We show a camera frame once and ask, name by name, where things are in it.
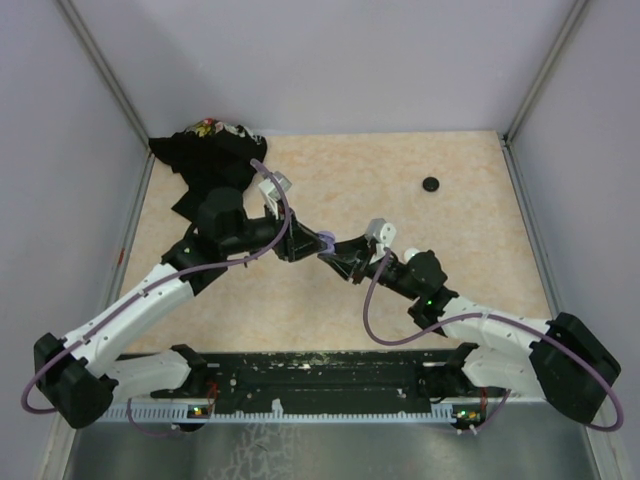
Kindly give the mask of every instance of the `black cloth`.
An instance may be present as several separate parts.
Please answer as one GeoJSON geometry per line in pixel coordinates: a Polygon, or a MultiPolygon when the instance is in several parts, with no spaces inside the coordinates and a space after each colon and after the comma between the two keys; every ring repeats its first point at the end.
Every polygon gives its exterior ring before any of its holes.
{"type": "Polygon", "coordinates": [[[191,222],[214,188],[232,187],[244,192],[256,173],[249,162],[253,158],[262,162],[267,154],[264,137],[254,135],[242,125],[213,119],[205,119],[168,138],[151,138],[149,147],[161,162],[182,175],[189,186],[172,210],[191,222]]]}

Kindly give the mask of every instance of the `black puck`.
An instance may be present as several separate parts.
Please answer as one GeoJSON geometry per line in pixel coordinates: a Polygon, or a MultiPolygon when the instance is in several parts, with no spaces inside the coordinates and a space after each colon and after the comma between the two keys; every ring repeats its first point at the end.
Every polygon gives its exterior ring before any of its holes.
{"type": "Polygon", "coordinates": [[[427,192],[435,192],[440,188],[440,182],[436,177],[427,177],[422,181],[422,188],[427,192]]]}

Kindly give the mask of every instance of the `speckled beige surface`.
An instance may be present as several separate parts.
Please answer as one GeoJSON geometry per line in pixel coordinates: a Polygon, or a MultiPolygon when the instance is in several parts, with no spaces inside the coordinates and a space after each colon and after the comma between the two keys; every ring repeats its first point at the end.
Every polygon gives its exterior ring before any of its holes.
{"type": "MultiPolygon", "coordinates": [[[[432,249],[449,288],[480,303],[527,316],[549,315],[538,271],[495,132],[278,136],[266,165],[293,182],[289,200],[301,222],[338,240],[361,235],[369,220],[395,224],[394,251],[432,249]],[[441,182],[422,190],[428,175],[441,182]]],[[[127,269],[132,288],[184,233],[170,210],[186,191],[182,178],[157,162],[127,269]]],[[[255,185],[245,194],[250,217],[262,215],[255,185]]],[[[315,258],[296,264],[268,254],[248,269],[231,268],[134,343],[157,351],[187,343],[197,351],[380,348],[362,327],[368,282],[353,286],[315,258]]],[[[411,302],[377,289],[371,319],[384,338],[417,327],[411,302]]],[[[455,345],[427,335],[411,348],[455,345]]]]}

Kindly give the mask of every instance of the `light purple wall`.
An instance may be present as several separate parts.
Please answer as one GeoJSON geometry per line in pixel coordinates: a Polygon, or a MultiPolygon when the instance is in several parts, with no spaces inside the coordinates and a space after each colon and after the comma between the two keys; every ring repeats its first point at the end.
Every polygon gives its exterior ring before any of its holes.
{"type": "Polygon", "coordinates": [[[593,2],[516,141],[565,308],[622,364],[640,473],[640,2],[593,2]]]}
{"type": "Polygon", "coordinates": [[[19,405],[33,343],[95,314],[145,153],[54,2],[0,3],[0,59],[0,478],[26,480],[51,424],[19,405]]]}
{"type": "Polygon", "coordinates": [[[505,131],[572,0],[75,0],[152,135],[505,131]]]}

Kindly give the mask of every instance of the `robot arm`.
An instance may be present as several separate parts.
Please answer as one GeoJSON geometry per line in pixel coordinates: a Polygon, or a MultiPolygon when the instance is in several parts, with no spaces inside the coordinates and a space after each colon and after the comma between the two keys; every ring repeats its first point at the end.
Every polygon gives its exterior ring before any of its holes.
{"type": "MultiPolygon", "coordinates": [[[[368,234],[336,243],[333,253],[319,258],[347,281],[360,283],[365,276],[374,278],[381,264],[376,243],[386,225],[382,219],[374,220],[368,234]]],[[[553,320],[533,319],[479,305],[445,286],[447,275],[432,251],[409,249],[404,259],[406,263],[390,252],[386,267],[378,273],[378,282],[415,300],[408,313],[420,329],[465,342],[450,363],[473,385],[544,398],[577,422],[588,424],[593,420],[607,396],[602,386],[574,360],[525,331],[530,329],[556,340],[613,385],[620,365],[577,317],[561,313],[553,320]],[[448,321],[458,317],[467,318],[448,321]],[[496,321],[496,317],[509,323],[496,321]]]]}
{"type": "MultiPolygon", "coordinates": [[[[274,179],[283,190],[291,185],[279,173],[274,174],[274,179]]],[[[73,428],[93,423],[114,401],[159,390],[189,396],[206,382],[206,362],[185,345],[156,355],[117,358],[153,324],[219,278],[227,270],[225,262],[229,256],[255,253],[275,240],[285,222],[282,201],[270,180],[262,182],[259,188],[266,204],[264,217],[248,219],[238,191],[226,188],[212,191],[184,238],[163,255],[162,262],[134,289],[64,338],[47,334],[36,342],[36,371],[65,348],[79,344],[37,383],[73,428]],[[204,268],[212,263],[218,267],[204,268]]],[[[273,246],[276,255],[295,262],[317,254],[343,279],[354,284],[364,277],[373,278],[396,234],[392,224],[375,219],[363,236],[335,243],[330,234],[313,232],[299,223],[293,212],[290,220],[285,235],[273,246]]],[[[582,423],[591,421],[606,396],[603,389],[570,359],[537,337],[491,321],[487,315],[499,313],[557,338],[596,368],[611,385],[620,367],[582,322],[567,314],[553,321],[525,319],[464,299],[445,287],[447,275],[432,251],[411,249],[405,254],[405,262],[392,253],[379,283],[415,301],[409,314],[421,329],[437,326],[442,319],[467,311],[481,312],[480,318],[443,323],[435,329],[442,335],[468,342],[452,355],[451,364],[471,383],[544,397],[570,418],[582,423]]]]}

